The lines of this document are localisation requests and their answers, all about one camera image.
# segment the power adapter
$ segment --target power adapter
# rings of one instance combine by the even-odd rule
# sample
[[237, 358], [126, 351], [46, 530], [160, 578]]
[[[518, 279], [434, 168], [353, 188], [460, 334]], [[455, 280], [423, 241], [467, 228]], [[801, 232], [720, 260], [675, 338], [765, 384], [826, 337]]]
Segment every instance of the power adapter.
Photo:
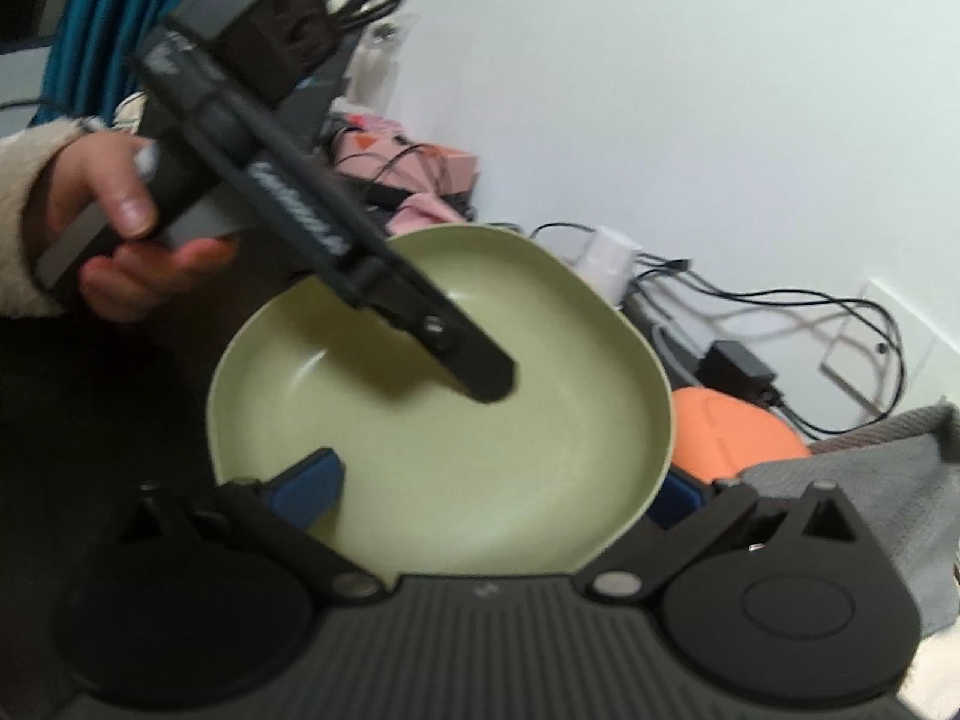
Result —
[[776, 372], [740, 341], [714, 341], [697, 365], [696, 377], [709, 389], [764, 409], [779, 397]]

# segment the fingernail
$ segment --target fingernail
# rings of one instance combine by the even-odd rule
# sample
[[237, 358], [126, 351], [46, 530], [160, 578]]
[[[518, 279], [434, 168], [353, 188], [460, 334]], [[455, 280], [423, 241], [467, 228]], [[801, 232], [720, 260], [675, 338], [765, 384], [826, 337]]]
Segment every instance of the fingernail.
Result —
[[117, 206], [117, 232], [135, 238], [154, 225], [154, 206], [142, 197], [130, 197]]

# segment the wall outlet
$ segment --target wall outlet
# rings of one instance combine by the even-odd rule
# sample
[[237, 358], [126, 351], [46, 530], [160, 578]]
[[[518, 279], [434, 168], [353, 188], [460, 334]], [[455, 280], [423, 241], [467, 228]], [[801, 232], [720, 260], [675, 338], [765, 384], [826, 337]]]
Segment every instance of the wall outlet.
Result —
[[[870, 281], [859, 296], [880, 303], [899, 325], [904, 339], [906, 388], [909, 389], [941, 339], [912, 308], [877, 281]], [[866, 308], [857, 310], [877, 327], [885, 329], [883, 317], [877, 312]], [[898, 371], [896, 354], [886, 348], [883, 338], [854, 317], [844, 322], [820, 367], [874, 413], [883, 412], [893, 400]]]

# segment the cable cord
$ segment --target cable cord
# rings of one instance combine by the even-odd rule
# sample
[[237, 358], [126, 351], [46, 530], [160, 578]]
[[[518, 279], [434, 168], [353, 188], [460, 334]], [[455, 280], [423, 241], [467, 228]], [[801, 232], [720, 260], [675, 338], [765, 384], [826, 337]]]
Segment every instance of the cable cord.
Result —
[[[803, 433], [803, 435], [811, 437], [815, 440], [819, 440], [819, 438], [822, 436], [841, 436], [851, 432], [851, 430], [857, 430], [861, 427], [875, 425], [878, 422], [888, 418], [888, 416], [893, 413], [893, 410], [896, 408], [896, 406], [899, 405], [899, 401], [901, 401], [901, 399], [904, 397], [904, 389], [906, 386], [904, 340], [902, 339], [901, 332], [899, 331], [898, 324], [896, 324], [894, 317], [892, 317], [890, 312], [880, 305], [880, 303], [877, 303], [874, 300], [867, 300], [866, 298], [837, 298], [834, 295], [829, 295], [828, 293], [820, 292], [819, 290], [808, 290], [802, 288], [756, 290], [755, 292], [745, 293], [730, 292], [729, 290], [723, 290], [722, 288], [717, 287], [717, 285], [712, 284], [712, 282], [707, 281], [707, 279], [705, 279], [703, 276], [700, 276], [697, 272], [693, 271], [693, 269], [687, 268], [678, 270], [669, 268], [668, 265], [673, 265], [676, 263], [680, 263], [680, 261], [664, 259], [664, 265], [659, 269], [647, 269], [645, 272], [642, 272], [642, 274], [637, 276], [637, 278], [634, 280], [635, 287], [639, 286], [644, 280], [659, 276], [669, 276], [678, 283], [684, 285], [686, 288], [688, 288], [688, 290], [693, 290], [693, 292], [700, 293], [701, 295], [707, 295], [710, 298], [718, 298], [721, 300], [727, 300], [728, 302], [741, 303], [744, 305], [760, 306], [763, 308], [808, 308], [812, 306], [836, 306], [856, 319], [858, 322], [861, 322], [866, 327], [869, 327], [872, 331], [877, 333], [877, 336], [880, 336], [880, 338], [882, 338], [882, 340], [885, 342], [888, 350], [896, 355], [896, 386], [894, 387], [894, 395], [891, 399], [890, 405], [882, 410], [882, 412], [875, 418], [870, 419], [861, 425], [857, 425], [856, 428], [837, 430], [816, 425], [803, 418], [797, 412], [795, 412], [795, 410], [790, 408], [790, 406], [784, 400], [784, 396], [782, 396], [779, 391], [776, 391], [774, 393], [774, 400], [771, 405], [779, 409], [781, 413], [783, 413], [784, 416], [798, 430], [800, 430], [800, 432]], [[765, 299], [772, 298], [776, 295], [803, 295], [806, 298], [811, 299]], [[868, 309], [877, 312], [877, 314], [879, 314], [882, 318], [883, 323], [886, 325], [886, 330], [881, 329], [875, 322], [867, 319], [867, 317], [863, 316], [858, 309]]]
[[677, 355], [673, 353], [673, 349], [670, 348], [670, 344], [666, 340], [666, 332], [662, 324], [655, 323], [650, 326], [650, 341], [653, 343], [654, 350], [659, 358], [666, 362], [667, 367], [669, 367], [679, 379], [682, 379], [688, 386], [703, 386], [700, 380], [684, 367], [677, 359]]
[[354, 32], [397, 12], [403, 0], [347, 0], [333, 14], [333, 19], [344, 32]]
[[6, 103], [0, 103], [0, 111], [11, 111], [16, 108], [50, 108], [51, 110], [56, 111], [61, 116], [69, 117], [70, 119], [75, 119], [77, 116], [71, 110], [69, 110], [65, 105], [58, 103], [56, 100], [50, 100], [50, 98], [30, 98], [30, 100], [9, 100]]
[[[594, 228], [590, 227], [589, 225], [575, 223], [574, 221], [551, 221], [550, 223], [542, 224], [541, 226], [537, 227], [533, 233], [531, 233], [530, 237], [535, 238], [542, 231], [554, 227], [580, 230], [586, 233], [592, 233], [595, 231]], [[795, 410], [787, 405], [781, 392], [775, 391], [772, 393], [773, 399], [771, 406], [778, 409], [786, 419], [788, 419], [801, 433], [803, 433], [803, 435], [810, 437], [810, 439], [819, 440], [820, 437], [824, 436], [841, 436], [851, 432], [851, 430], [858, 430], [861, 427], [875, 425], [878, 422], [888, 418], [888, 416], [894, 412], [896, 406], [899, 405], [901, 399], [904, 398], [904, 390], [906, 388], [904, 338], [901, 336], [901, 330], [899, 330], [898, 324], [896, 324], [894, 317], [880, 303], [877, 303], [874, 300], [867, 300], [867, 298], [837, 298], [834, 295], [829, 295], [828, 293], [820, 292], [819, 290], [808, 290], [803, 288], [756, 290], [755, 292], [744, 293], [731, 292], [730, 290], [723, 290], [722, 288], [717, 287], [717, 285], [707, 281], [707, 279], [705, 279], [702, 275], [699, 275], [696, 271], [694, 271], [692, 260], [669, 259], [648, 251], [640, 252], [637, 255], [637, 264], [645, 266], [646, 269], [645, 271], [642, 271], [640, 275], [635, 276], [632, 279], [631, 295], [640, 295], [669, 322], [673, 322], [674, 320], [672, 314], [666, 312], [665, 309], [662, 309], [661, 306], [654, 303], [654, 301], [649, 298], [643, 288], [644, 282], [651, 281], [655, 278], [669, 277], [688, 288], [688, 290], [693, 290], [693, 292], [700, 293], [701, 295], [707, 295], [710, 298], [717, 298], [720, 300], [727, 300], [728, 302], [732, 303], [760, 306], [762, 308], [797, 309], [814, 306], [836, 306], [846, 314], [849, 314], [851, 317], [853, 317], [857, 322], [861, 322], [866, 327], [869, 327], [872, 331], [877, 333], [877, 336], [882, 338], [888, 351], [896, 355], [896, 386], [894, 387], [894, 394], [890, 401], [890, 405], [882, 410], [880, 415], [877, 415], [876, 418], [870, 419], [867, 422], [864, 422], [862, 425], [857, 425], [856, 428], [848, 428], [846, 430], [824, 428], [820, 425], [813, 424], [809, 420], [796, 413]], [[771, 299], [775, 298], [777, 295], [800, 295], [803, 298], [808, 299]], [[861, 313], [862, 310], [868, 310], [879, 314], [886, 329], [881, 329], [875, 322], [867, 319], [867, 317]]]
[[[431, 151], [436, 152], [436, 154], [424, 154], [425, 149], [430, 149]], [[333, 167], [343, 165], [344, 162], [349, 162], [349, 160], [352, 160], [352, 159], [358, 159], [360, 157], [371, 157], [371, 158], [376, 158], [383, 161], [383, 167], [381, 167], [380, 170], [376, 172], [376, 175], [370, 179], [371, 184], [376, 184], [376, 182], [381, 180], [381, 178], [384, 175], [387, 175], [388, 172], [395, 172], [398, 175], [404, 176], [408, 180], [413, 181], [413, 177], [411, 177], [409, 173], [405, 173], [403, 170], [400, 170], [400, 168], [398, 167], [398, 163], [400, 162], [400, 160], [402, 160], [404, 157], [410, 156], [411, 154], [414, 154], [419, 159], [419, 162], [421, 163], [421, 167], [424, 170], [424, 175], [426, 175], [428, 179], [433, 179], [434, 193], [438, 197], [443, 196], [444, 192], [443, 192], [442, 182], [443, 182], [443, 177], [446, 177], [446, 183], [448, 183], [448, 194], [449, 194], [449, 189], [451, 188], [451, 185], [452, 185], [452, 179], [450, 178], [449, 165], [446, 162], [446, 156], [443, 155], [443, 153], [436, 146], [433, 146], [432, 143], [410, 143], [410, 146], [407, 146], [406, 148], [402, 148], [400, 151], [397, 151], [397, 153], [395, 153], [394, 156], [392, 156], [390, 159], [387, 159], [387, 157], [385, 157], [383, 154], [367, 153], [366, 151], [360, 152], [357, 154], [348, 154], [347, 156], [344, 156], [341, 159], [338, 159], [336, 162], [334, 162]], [[429, 157], [433, 157], [433, 156], [440, 156], [440, 159], [442, 159], [442, 162], [437, 167], [437, 170], [432, 169], [428, 160]]]

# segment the black cable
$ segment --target black cable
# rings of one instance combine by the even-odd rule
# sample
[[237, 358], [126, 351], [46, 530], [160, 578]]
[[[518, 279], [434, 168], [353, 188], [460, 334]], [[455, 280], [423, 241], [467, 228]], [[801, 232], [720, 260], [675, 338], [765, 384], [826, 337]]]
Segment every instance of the black cable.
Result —
[[[416, 156], [421, 158], [421, 167], [424, 169], [424, 175], [426, 176], [427, 180], [428, 181], [431, 179], [433, 180], [433, 189], [436, 195], [438, 197], [442, 197], [443, 192], [442, 192], [442, 188], [440, 187], [440, 180], [442, 180], [443, 172], [441, 172], [440, 169], [433, 170], [433, 167], [431, 167], [429, 162], [427, 162], [427, 156], [424, 155], [424, 153], [422, 152], [422, 149], [424, 148], [436, 149], [436, 147], [432, 146], [430, 143], [411, 143], [410, 146], [407, 146], [407, 148], [403, 148], [402, 151], [397, 151], [397, 153], [395, 153], [394, 156], [392, 156], [390, 159], [385, 157], [383, 154], [371, 153], [369, 151], [361, 151], [356, 154], [348, 154], [347, 156], [341, 157], [340, 159], [338, 159], [336, 162], [333, 163], [333, 167], [339, 167], [339, 165], [343, 165], [344, 162], [349, 162], [352, 159], [359, 159], [361, 157], [367, 157], [368, 159], [378, 159], [381, 162], [383, 162], [382, 169], [373, 178], [366, 179], [366, 180], [371, 181], [371, 183], [376, 183], [378, 180], [380, 180], [383, 177], [383, 175], [385, 175], [385, 173], [388, 170], [392, 170], [398, 175], [402, 175], [403, 178], [410, 181], [411, 183], [416, 183], [416, 180], [414, 180], [414, 177], [409, 175], [409, 173], [404, 172], [403, 170], [400, 170], [400, 168], [398, 167], [398, 165], [400, 165], [400, 160], [402, 160], [404, 157], [409, 156], [410, 154], [416, 154]], [[418, 191], [429, 191], [429, 188], [425, 190], [420, 189]]]
[[46, 107], [61, 114], [61, 116], [75, 119], [76, 114], [70, 111], [65, 105], [58, 103], [50, 98], [32, 98], [31, 100], [10, 100], [7, 103], [0, 103], [0, 111], [13, 110], [14, 108], [38, 108]]
[[664, 326], [659, 322], [654, 322], [650, 325], [650, 343], [654, 347], [656, 355], [669, 365], [677, 378], [683, 381], [683, 384], [688, 386], [701, 386], [697, 377], [694, 376], [691, 371], [687, 370], [677, 359], [677, 355], [673, 353], [673, 349], [670, 348], [666, 340]]
[[337, 151], [339, 151], [340, 143], [343, 141], [344, 135], [347, 135], [349, 132], [363, 131], [363, 127], [357, 127], [356, 124], [344, 124], [343, 127], [340, 127], [340, 129], [333, 133], [333, 137], [330, 138], [330, 156], [333, 157], [333, 159], [337, 158]]
[[[587, 226], [586, 224], [573, 223], [573, 221], [551, 221], [550, 223], [542, 224], [540, 227], [537, 227], [531, 234], [530, 238], [534, 239], [542, 231], [554, 227], [563, 227], [568, 229], [580, 230], [581, 232], [592, 233], [595, 232], [593, 227]], [[722, 290], [717, 285], [710, 283], [703, 276], [700, 276], [696, 271], [693, 271], [692, 265], [693, 262], [689, 259], [668, 259], [666, 257], [661, 257], [658, 254], [652, 252], [640, 252], [637, 255], [637, 264], [647, 266], [646, 271], [643, 271], [640, 275], [635, 276], [631, 280], [632, 293], [639, 293], [647, 300], [651, 305], [666, 317], [666, 319], [672, 319], [672, 314], [664, 311], [659, 306], [649, 298], [645, 290], [643, 290], [643, 282], [648, 281], [659, 276], [670, 276], [676, 281], [683, 284], [686, 288], [693, 290], [693, 292], [700, 293], [701, 295], [707, 295], [711, 298], [718, 298], [721, 300], [728, 300], [729, 302], [742, 303], [752, 306], [760, 306], [763, 308], [806, 308], [811, 306], [827, 306], [832, 305], [840, 308], [842, 311], [849, 314], [851, 317], [856, 319], [858, 322], [862, 322], [866, 327], [869, 327], [872, 331], [877, 333], [877, 336], [880, 336], [882, 340], [886, 343], [886, 346], [896, 354], [896, 363], [898, 364], [898, 369], [896, 370], [896, 387], [894, 389], [894, 396], [891, 400], [890, 405], [882, 410], [879, 416], [870, 421], [858, 425], [857, 428], [851, 428], [851, 430], [856, 430], [860, 427], [867, 427], [869, 425], [874, 425], [888, 418], [888, 416], [893, 413], [893, 410], [899, 405], [901, 399], [904, 397], [904, 389], [906, 386], [906, 363], [904, 360], [904, 339], [901, 336], [899, 331], [898, 324], [894, 320], [894, 317], [891, 316], [890, 312], [887, 311], [880, 303], [876, 303], [874, 300], [867, 300], [866, 298], [836, 298], [833, 295], [828, 293], [819, 292], [819, 290], [807, 290], [807, 289], [776, 289], [776, 290], [758, 290], [757, 292], [752, 293], [733, 293], [728, 290]], [[809, 300], [771, 300], [771, 299], [762, 299], [762, 298], [771, 298], [775, 295], [803, 295]], [[877, 312], [880, 315], [883, 322], [885, 323], [887, 330], [881, 330], [880, 327], [871, 322], [870, 319], [864, 317], [858, 309], [867, 309]], [[845, 433], [850, 432], [850, 430], [832, 430], [829, 428], [823, 428], [819, 425], [814, 425], [812, 422], [803, 419], [800, 415], [797, 415], [794, 410], [786, 406], [782, 402], [782, 396], [778, 395], [779, 403], [773, 404], [784, 412], [784, 415], [797, 427], [800, 432], [804, 433], [808, 437], [814, 437], [811, 435], [810, 431], [817, 431], [825, 436], [841, 436]]]
[[[679, 260], [666, 260], [665, 258], [658, 257], [656, 255], [647, 255], [648, 257], [654, 259], [655, 261], [663, 261], [666, 263], [678, 263]], [[686, 288], [693, 290], [693, 292], [700, 293], [701, 295], [707, 295], [710, 298], [718, 298], [721, 300], [727, 300], [729, 302], [741, 303], [745, 305], [760, 306], [763, 308], [806, 308], [810, 306], [827, 306], [832, 305], [842, 309], [844, 312], [854, 317], [858, 322], [862, 322], [865, 326], [869, 327], [872, 331], [877, 333], [880, 338], [886, 343], [886, 346], [896, 354], [896, 362], [898, 363], [898, 370], [896, 371], [896, 386], [894, 389], [894, 395], [891, 399], [890, 405], [882, 410], [880, 415], [877, 415], [876, 418], [873, 418], [862, 425], [858, 425], [856, 428], [851, 428], [847, 430], [834, 430], [830, 428], [824, 428], [819, 425], [815, 425], [812, 422], [802, 418], [795, 410], [791, 409], [784, 400], [782, 400], [782, 395], [778, 394], [778, 400], [773, 403], [776, 408], [779, 408], [781, 412], [784, 413], [787, 419], [797, 427], [800, 432], [804, 433], [808, 437], [813, 437], [813, 439], [819, 439], [818, 436], [812, 435], [812, 431], [822, 434], [823, 436], [841, 436], [851, 430], [856, 430], [861, 427], [868, 427], [870, 425], [875, 425], [878, 422], [888, 418], [888, 416], [893, 413], [893, 410], [899, 405], [899, 401], [904, 397], [904, 388], [906, 385], [906, 363], [904, 360], [904, 340], [902, 339], [901, 332], [899, 331], [898, 324], [894, 320], [894, 317], [884, 308], [880, 303], [875, 302], [874, 300], [867, 300], [866, 298], [836, 298], [834, 295], [829, 295], [828, 293], [820, 292], [819, 290], [808, 290], [800, 288], [784, 288], [776, 290], [756, 290], [755, 292], [749, 293], [735, 293], [729, 292], [728, 290], [722, 290], [717, 287], [717, 285], [712, 284], [712, 282], [707, 281], [703, 276], [700, 276], [697, 272], [693, 271], [690, 268], [685, 269], [684, 271], [675, 271], [670, 272], [666, 269], [665, 266], [660, 266], [659, 268], [651, 268], [648, 271], [645, 271], [640, 276], [637, 276], [635, 283], [637, 285], [642, 279], [650, 279], [657, 275], [669, 275], [672, 276], [680, 284], [683, 284]], [[809, 300], [771, 300], [771, 299], [762, 299], [769, 298], [773, 295], [805, 295], [809, 296]], [[864, 317], [861, 312], [857, 310], [860, 309], [869, 309], [877, 312], [877, 314], [882, 317], [884, 323], [887, 326], [887, 330], [881, 330], [880, 327], [871, 322], [870, 319]]]
[[818, 436], [815, 432], [806, 427], [805, 420], [801, 420], [798, 415], [794, 413], [794, 410], [789, 408], [789, 406], [781, 404], [777, 406], [776, 409], [779, 410], [779, 412], [784, 416], [784, 419], [797, 428], [797, 430], [800, 431], [805, 437], [810, 440], [814, 440], [815, 442], [822, 440], [823, 436]]
[[596, 232], [593, 227], [587, 227], [585, 224], [578, 224], [574, 221], [549, 221], [546, 224], [539, 225], [539, 227], [530, 233], [530, 240], [533, 240], [537, 235], [541, 234], [542, 231], [548, 230], [551, 227], [563, 227], [570, 230], [580, 230], [580, 232]]
[[403, 0], [347, 0], [333, 19], [344, 32], [354, 32], [370, 23], [385, 19], [400, 7]]

